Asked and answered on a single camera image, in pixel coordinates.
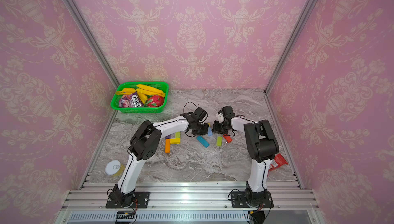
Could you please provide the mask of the teal block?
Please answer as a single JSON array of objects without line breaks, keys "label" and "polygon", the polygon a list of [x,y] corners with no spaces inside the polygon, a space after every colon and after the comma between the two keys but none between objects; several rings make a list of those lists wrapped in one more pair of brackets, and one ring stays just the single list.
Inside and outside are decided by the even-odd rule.
[{"label": "teal block", "polygon": [[205,147],[208,148],[209,147],[209,143],[206,141],[206,139],[204,139],[202,136],[198,136],[197,140]]}]

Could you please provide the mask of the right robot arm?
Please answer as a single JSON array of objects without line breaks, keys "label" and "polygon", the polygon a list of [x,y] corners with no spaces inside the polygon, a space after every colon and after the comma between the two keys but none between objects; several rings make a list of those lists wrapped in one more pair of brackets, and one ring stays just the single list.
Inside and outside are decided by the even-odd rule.
[{"label": "right robot arm", "polygon": [[244,133],[247,151],[252,159],[251,172],[245,187],[246,202],[251,207],[273,208],[267,189],[269,167],[279,153],[279,144],[268,120],[254,122],[241,116],[214,121],[212,131],[226,135],[229,131]]}]

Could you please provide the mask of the light blue block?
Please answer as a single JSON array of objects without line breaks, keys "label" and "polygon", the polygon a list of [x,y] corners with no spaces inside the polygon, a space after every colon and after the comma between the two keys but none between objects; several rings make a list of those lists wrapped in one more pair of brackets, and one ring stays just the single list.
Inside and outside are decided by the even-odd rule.
[{"label": "light blue block", "polygon": [[208,128],[208,136],[209,136],[209,137],[210,137],[210,136],[213,136],[213,132],[212,132],[212,130],[211,130],[211,127]]}]

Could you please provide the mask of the red block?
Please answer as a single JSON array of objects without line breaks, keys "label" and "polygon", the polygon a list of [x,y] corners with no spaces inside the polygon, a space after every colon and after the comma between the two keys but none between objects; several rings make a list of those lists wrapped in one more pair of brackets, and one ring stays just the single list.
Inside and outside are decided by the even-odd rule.
[{"label": "red block", "polygon": [[227,144],[229,144],[229,143],[231,143],[231,142],[233,141],[233,139],[231,138],[231,136],[224,135],[223,137],[224,137],[224,139],[225,139],[225,141],[226,141]]}]

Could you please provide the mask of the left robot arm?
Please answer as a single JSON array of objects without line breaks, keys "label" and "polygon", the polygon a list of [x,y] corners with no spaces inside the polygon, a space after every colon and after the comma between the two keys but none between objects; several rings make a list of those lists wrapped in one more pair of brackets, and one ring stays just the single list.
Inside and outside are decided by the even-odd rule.
[{"label": "left robot arm", "polygon": [[107,191],[107,209],[146,209],[150,192],[137,192],[136,182],[147,160],[153,157],[161,139],[177,132],[191,131],[192,135],[206,135],[209,125],[193,114],[152,123],[144,121],[130,140],[128,162],[122,177]]}]

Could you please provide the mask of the orange block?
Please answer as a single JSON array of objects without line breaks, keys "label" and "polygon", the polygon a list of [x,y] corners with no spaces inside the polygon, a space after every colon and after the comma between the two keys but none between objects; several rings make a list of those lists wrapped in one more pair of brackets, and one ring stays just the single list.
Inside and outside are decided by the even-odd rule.
[{"label": "orange block", "polygon": [[165,141],[165,153],[170,153],[170,139],[166,139]]}]

